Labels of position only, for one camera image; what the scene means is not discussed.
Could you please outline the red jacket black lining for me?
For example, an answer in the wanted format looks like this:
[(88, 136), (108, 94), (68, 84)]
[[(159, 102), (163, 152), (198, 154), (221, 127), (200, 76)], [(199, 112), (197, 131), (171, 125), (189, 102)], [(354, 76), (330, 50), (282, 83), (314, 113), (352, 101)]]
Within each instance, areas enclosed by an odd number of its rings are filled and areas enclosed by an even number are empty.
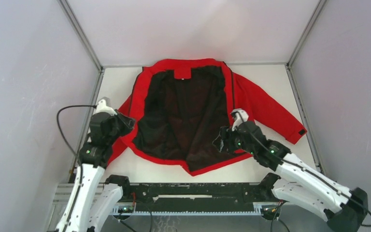
[(238, 108), (292, 144), (307, 132), (266, 91), (222, 61), (164, 59), (143, 67), (119, 108), (135, 119), (134, 130), (117, 139), (110, 161), (129, 148), (143, 159), (179, 165), (196, 176), (246, 160), (250, 155), (242, 150), (219, 152), (213, 146)]

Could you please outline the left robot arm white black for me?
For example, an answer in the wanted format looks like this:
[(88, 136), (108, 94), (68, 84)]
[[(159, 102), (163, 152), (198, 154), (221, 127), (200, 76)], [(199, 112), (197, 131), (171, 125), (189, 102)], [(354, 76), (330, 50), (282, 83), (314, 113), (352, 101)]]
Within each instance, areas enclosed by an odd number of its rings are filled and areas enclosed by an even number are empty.
[(111, 175), (95, 198), (105, 173), (113, 144), (134, 129), (135, 120), (114, 109), (96, 110), (90, 119), (85, 142), (76, 153), (76, 178), (57, 232), (99, 232), (114, 205), (132, 194), (126, 176)]

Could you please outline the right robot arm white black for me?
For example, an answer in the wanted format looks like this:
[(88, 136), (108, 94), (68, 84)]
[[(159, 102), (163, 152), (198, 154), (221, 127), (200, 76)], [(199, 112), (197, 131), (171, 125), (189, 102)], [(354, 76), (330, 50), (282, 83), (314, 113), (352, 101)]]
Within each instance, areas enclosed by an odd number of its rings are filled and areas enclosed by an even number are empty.
[(221, 127), (213, 145), (220, 152), (241, 149), (272, 170), (272, 179), (259, 189), (262, 199), (300, 206), (322, 218), (334, 232), (358, 231), (368, 214), (364, 190), (350, 189), (319, 173), (282, 143), (267, 139), (253, 121)]

